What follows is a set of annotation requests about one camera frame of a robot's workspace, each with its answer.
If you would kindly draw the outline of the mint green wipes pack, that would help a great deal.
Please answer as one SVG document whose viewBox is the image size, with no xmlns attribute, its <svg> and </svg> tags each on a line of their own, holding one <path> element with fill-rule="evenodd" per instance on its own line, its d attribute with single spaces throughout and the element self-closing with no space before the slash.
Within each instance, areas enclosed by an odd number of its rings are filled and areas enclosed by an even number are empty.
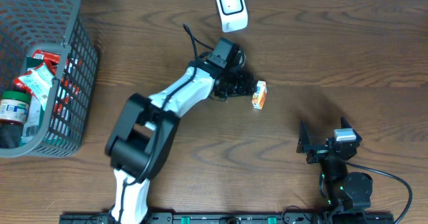
<svg viewBox="0 0 428 224">
<path fill-rule="evenodd" d="M 53 79 L 54 75 L 45 62 L 18 77 L 18 80 L 29 88 L 31 94 L 39 100 L 43 110 L 46 109 L 49 91 L 53 86 Z"/>
</svg>

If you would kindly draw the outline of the green lid glass jar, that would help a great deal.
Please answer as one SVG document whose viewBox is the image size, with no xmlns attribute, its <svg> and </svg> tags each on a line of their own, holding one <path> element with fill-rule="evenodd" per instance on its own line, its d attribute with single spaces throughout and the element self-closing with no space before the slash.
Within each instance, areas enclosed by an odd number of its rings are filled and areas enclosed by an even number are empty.
<svg viewBox="0 0 428 224">
<path fill-rule="evenodd" d="M 5 91 L 1 99 L 1 148 L 17 148 L 27 120 L 31 96 Z"/>
</svg>

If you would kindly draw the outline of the red candy bar wrapper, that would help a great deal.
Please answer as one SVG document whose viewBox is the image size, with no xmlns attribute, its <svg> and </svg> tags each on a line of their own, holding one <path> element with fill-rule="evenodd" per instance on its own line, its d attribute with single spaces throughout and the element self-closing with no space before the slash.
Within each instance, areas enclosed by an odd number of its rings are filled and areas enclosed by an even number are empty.
<svg viewBox="0 0 428 224">
<path fill-rule="evenodd" d="M 32 58 L 39 59 L 39 60 L 46 60 L 46 61 L 49 61 L 52 65 L 54 65 L 54 64 L 58 65 L 60 63 L 61 55 L 57 54 L 57 53 L 52 53 L 49 51 L 37 49 L 33 53 Z M 77 60 L 74 58 L 72 58 L 70 60 L 66 60 L 66 67 L 68 67 L 68 66 L 80 67 L 81 65 L 82 65 L 82 60 Z"/>
</svg>

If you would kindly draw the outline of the small orange tissue box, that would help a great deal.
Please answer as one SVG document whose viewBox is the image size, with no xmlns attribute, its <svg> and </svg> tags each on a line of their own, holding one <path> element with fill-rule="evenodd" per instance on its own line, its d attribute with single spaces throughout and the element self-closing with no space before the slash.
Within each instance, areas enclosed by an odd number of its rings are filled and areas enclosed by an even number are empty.
<svg viewBox="0 0 428 224">
<path fill-rule="evenodd" d="M 252 105 L 255 109 L 262 110 L 265 104 L 268 88 L 265 81 L 259 80 L 256 84 L 255 92 L 252 97 Z"/>
</svg>

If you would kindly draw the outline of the orange red snack bag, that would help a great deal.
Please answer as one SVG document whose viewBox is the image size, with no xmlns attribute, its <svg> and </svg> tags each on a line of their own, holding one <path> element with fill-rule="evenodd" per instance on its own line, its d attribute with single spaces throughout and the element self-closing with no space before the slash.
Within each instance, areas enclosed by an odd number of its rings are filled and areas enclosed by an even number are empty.
<svg viewBox="0 0 428 224">
<path fill-rule="evenodd" d="M 48 68 L 50 69 L 51 73 L 54 75 L 55 77 L 55 73 L 56 70 L 54 68 L 54 66 L 46 60 L 39 60 L 39 59 L 34 59 L 34 58 L 27 58 L 26 59 L 26 68 L 27 68 L 27 72 L 35 67 L 37 67 L 38 65 L 40 65 L 42 62 L 45 62 L 48 65 Z M 18 87 L 21 88 L 27 92 L 29 92 L 31 94 L 31 91 L 29 90 L 29 88 L 25 87 L 19 80 L 18 77 L 14 79 L 13 83 Z"/>
</svg>

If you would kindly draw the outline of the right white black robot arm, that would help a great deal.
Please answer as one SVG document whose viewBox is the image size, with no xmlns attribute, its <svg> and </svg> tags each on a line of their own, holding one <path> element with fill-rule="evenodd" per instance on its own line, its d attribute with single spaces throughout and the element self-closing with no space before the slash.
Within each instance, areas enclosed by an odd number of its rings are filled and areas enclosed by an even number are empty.
<svg viewBox="0 0 428 224">
<path fill-rule="evenodd" d="M 372 178 L 362 172 L 349 172 L 346 161 L 357 154 L 361 136 L 346 118 L 340 119 L 341 127 L 324 144 L 313 144 L 304 122 L 300 123 L 297 153 L 306 155 L 308 164 L 321 168 L 320 191 L 332 207 L 340 211 L 359 211 L 371 206 Z"/>
</svg>

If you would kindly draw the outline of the green white gloves package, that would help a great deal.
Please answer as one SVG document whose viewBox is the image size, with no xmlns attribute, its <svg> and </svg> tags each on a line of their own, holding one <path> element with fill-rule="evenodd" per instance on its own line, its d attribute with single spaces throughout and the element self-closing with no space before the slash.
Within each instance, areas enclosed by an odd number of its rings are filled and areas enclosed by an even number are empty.
<svg viewBox="0 0 428 224">
<path fill-rule="evenodd" d="M 39 131 L 39 125 L 43 120 L 41 116 L 43 112 L 43 108 L 39 100 L 31 95 L 31 102 L 29 104 L 29 110 L 27 113 L 27 120 L 23 125 L 22 136 L 19 145 L 23 146 L 27 144 Z"/>
</svg>

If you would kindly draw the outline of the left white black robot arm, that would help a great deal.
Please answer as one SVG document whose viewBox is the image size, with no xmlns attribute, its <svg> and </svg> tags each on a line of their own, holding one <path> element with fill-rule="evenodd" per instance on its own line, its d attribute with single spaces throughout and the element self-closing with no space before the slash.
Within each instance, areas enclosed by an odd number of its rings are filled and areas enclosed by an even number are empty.
<svg viewBox="0 0 428 224">
<path fill-rule="evenodd" d="M 223 69 L 191 61 L 182 77 L 167 89 L 144 97 L 129 97 L 106 144 L 116 178 L 114 223 L 141 223 L 148 213 L 151 180 L 165 164 L 181 118 L 198 102 L 250 96 L 257 82 L 239 66 Z"/>
</svg>

